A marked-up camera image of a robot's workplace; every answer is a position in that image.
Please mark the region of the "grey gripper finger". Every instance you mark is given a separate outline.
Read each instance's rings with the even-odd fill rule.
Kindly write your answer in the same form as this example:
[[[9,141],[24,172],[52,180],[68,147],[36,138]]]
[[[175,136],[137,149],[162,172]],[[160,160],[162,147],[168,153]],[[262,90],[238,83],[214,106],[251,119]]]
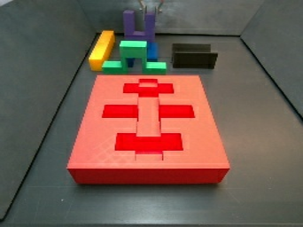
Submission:
[[[158,4],[156,7],[155,7],[156,13],[160,13],[160,12],[162,12],[163,3],[164,3],[164,0],[159,0],[159,4]]]
[[[140,4],[140,9],[141,9],[141,13],[147,12],[147,4],[144,3],[144,0],[137,0],[139,4]]]

